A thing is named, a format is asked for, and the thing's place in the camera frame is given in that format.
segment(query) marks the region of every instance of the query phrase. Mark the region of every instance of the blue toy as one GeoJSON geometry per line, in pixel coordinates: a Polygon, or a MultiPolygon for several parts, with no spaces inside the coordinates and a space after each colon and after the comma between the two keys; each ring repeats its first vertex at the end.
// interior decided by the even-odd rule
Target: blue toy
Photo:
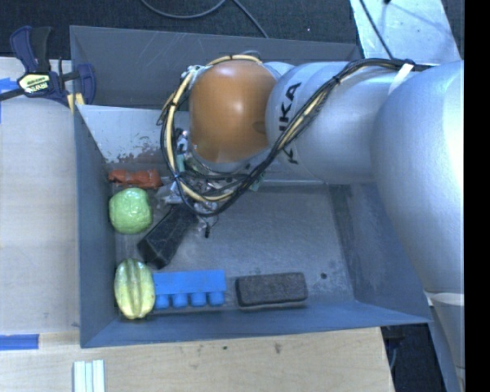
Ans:
{"type": "Polygon", "coordinates": [[[156,310],[221,306],[225,303],[225,273],[223,270],[200,270],[175,273],[153,273],[156,310]]]}

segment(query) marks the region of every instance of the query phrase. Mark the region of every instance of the red object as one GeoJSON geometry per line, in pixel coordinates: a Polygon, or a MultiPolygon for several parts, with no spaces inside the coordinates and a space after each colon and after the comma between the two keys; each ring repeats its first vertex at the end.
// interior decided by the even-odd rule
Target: red object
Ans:
{"type": "Polygon", "coordinates": [[[140,189],[157,189],[163,186],[158,170],[135,171],[133,173],[127,170],[112,170],[109,173],[109,181],[123,187],[139,187],[140,189]]]}

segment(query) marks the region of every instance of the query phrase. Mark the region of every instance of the wooden table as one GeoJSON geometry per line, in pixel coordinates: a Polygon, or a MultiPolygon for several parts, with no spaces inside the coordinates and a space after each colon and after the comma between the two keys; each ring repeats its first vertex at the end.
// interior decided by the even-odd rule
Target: wooden table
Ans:
{"type": "Polygon", "coordinates": [[[78,336],[44,332],[38,350],[0,351],[0,391],[69,391],[73,363],[95,359],[105,361],[108,392],[394,391],[377,327],[86,350],[78,336]]]}

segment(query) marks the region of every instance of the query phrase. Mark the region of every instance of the cable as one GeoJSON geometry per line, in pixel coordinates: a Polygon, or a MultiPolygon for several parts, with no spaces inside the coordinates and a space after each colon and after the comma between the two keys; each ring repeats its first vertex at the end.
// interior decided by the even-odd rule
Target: cable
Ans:
{"type": "MultiPolygon", "coordinates": [[[[261,63],[256,57],[237,55],[237,56],[224,56],[210,62],[208,65],[219,64],[220,62],[226,62],[228,60],[253,60],[255,62],[261,63]]],[[[176,112],[177,104],[176,102],[184,95],[185,89],[188,87],[192,77],[194,76],[194,71],[190,70],[189,73],[184,77],[183,82],[180,84],[178,89],[172,93],[172,95],[167,99],[166,104],[162,109],[162,131],[160,145],[162,147],[163,157],[167,167],[172,173],[174,181],[177,183],[178,191],[180,197],[184,204],[189,207],[189,209],[198,216],[202,217],[212,217],[218,216],[228,207],[230,207],[238,198],[240,198],[252,185],[254,185],[263,175],[267,167],[274,161],[277,155],[282,152],[286,146],[291,144],[318,116],[324,102],[327,100],[328,96],[332,90],[341,84],[341,81],[348,78],[351,74],[357,71],[371,67],[377,66],[387,69],[399,70],[405,64],[412,64],[415,71],[424,71],[430,68],[430,65],[416,65],[410,60],[387,60],[383,58],[368,58],[352,61],[347,64],[336,76],[327,80],[296,112],[294,117],[291,119],[287,125],[286,130],[278,137],[278,139],[273,144],[267,157],[260,164],[250,171],[248,175],[243,177],[243,174],[237,175],[236,181],[230,182],[220,189],[209,189],[205,193],[200,193],[196,190],[191,183],[187,181],[189,177],[188,173],[178,173],[178,165],[176,163],[176,151],[175,151],[175,141],[173,132],[174,123],[174,113],[176,112]],[[206,212],[200,211],[193,205],[193,202],[199,203],[211,203],[209,207],[216,205],[216,209],[210,209],[206,212]]],[[[207,178],[215,179],[216,177],[226,177],[228,174],[219,175],[214,173],[207,178]]],[[[195,181],[198,183],[201,180],[207,180],[205,177],[199,177],[195,181]]]]}
{"type": "Polygon", "coordinates": [[[376,23],[374,22],[374,19],[372,18],[372,16],[370,16],[370,13],[368,12],[367,6],[365,5],[365,1],[364,0],[359,0],[359,2],[361,3],[361,6],[363,7],[363,10],[365,11],[365,15],[367,15],[368,21],[370,22],[370,24],[372,25],[372,28],[374,29],[374,32],[376,32],[376,35],[377,35],[377,37],[379,38],[379,40],[381,42],[381,45],[383,45],[383,47],[385,48],[385,51],[388,54],[389,58],[391,60],[393,60],[394,59],[394,56],[392,55],[392,52],[390,52],[390,49],[386,45],[385,40],[383,39],[383,37],[379,33],[379,30],[377,30],[376,23]]]}
{"type": "MultiPolygon", "coordinates": [[[[151,6],[148,2],[146,2],[145,0],[140,0],[148,9],[150,9],[151,11],[153,11],[154,13],[157,13],[161,16],[165,16],[165,17],[168,17],[170,19],[180,19],[180,20],[191,20],[191,19],[197,19],[197,18],[200,18],[200,17],[203,17],[203,16],[206,16],[210,13],[213,13],[214,11],[216,11],[217,9],[219,9],[227,0],[220,0],[214,7],[212,7],[211,9],[207,10],[207,11],[204,11],[202,13],[198,13],[198,14],[195,14],[195,15],[173,15],[171,13],[166,13],[165,11],[160,11],[159,9],[157,9],[156,7],[153,7],[151,6]]],[[[241,11],[251,20],[251,22],[258,28],[258,30],[261,32],[261,34],[265,37],[265,38],[269,38],[269,35],[267,35],[267,33],[263,30],[263,28],[261,27],[261,25],[258,23],[258,21],[254,18],[254,16],[245,8],[245,6],[239,1],[239,0],[232,0],[236,6],[238,6],[241,11]]]]}
{"type": "Polygon", "coordinates": [[[197,13],[195,15],[173,15],[171,13],[166,13],[165,11],[160,11],[156,7],[153,7],[150,4],[148,4],[145,0],[140,0],[140,1],[143,4],[145,4],[147,6],[147,8],[149,8],[151,11],[153,11],[154,13],[158,13],[161,16],[169,17],[171,19],[188,20],[188,19],[197,19],[199,17],[203,17],[205,15],[208,15],[209,13],[213,13],[214,11],[219,9],[223,5],[223,3],[225,3],[227,0],[220,0],[214,7],[210,8],[206,11],[203,11],[202,13],[197,13]]]}

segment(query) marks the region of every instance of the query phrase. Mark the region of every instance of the black eraser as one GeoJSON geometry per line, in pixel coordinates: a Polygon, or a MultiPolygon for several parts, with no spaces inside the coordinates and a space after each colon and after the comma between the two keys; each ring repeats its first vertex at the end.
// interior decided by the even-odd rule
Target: black eraser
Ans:
{"type": "Polygon", "coordinates": [[[303,273],[242,276],[235,286],[240,306],[301,302],[309,295],[303,273]]]}

